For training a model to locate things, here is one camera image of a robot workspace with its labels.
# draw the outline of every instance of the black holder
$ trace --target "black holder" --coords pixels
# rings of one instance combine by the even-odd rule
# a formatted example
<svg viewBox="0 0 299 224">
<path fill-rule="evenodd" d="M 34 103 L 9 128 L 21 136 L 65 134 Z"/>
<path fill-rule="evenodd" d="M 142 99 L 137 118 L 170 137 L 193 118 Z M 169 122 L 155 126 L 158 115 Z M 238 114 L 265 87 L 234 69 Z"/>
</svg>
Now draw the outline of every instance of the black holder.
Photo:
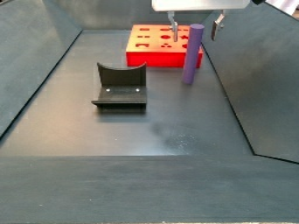
<svg viewBox="0 0 299 224">
<path fill-rule="evenodd" d="M 115 69 L 98 63 L 102 83 L 93 103 L 102 109 L 146 109 L 146 63 L 137 68 Z"/>
</svg>

